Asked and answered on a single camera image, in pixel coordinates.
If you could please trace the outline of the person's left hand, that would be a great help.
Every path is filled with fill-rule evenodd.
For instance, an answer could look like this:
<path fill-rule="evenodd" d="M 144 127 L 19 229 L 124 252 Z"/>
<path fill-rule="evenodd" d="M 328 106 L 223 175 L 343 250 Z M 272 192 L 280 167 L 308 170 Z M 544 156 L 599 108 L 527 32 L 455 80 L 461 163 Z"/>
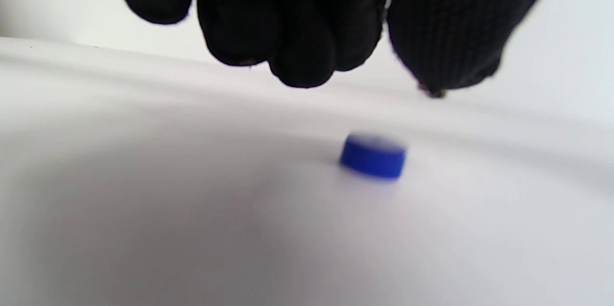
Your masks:
<path fill-rule="evenodd" d="M 195 0 L 213 57 L 267 62 L 282 83 L 313 88 L 361 66 L 384 28 L 429 97 L 493 76 L 505 45 L 537 0 Z M 176 24 L 193 0 L 125 0 L 154 24 Z"/>

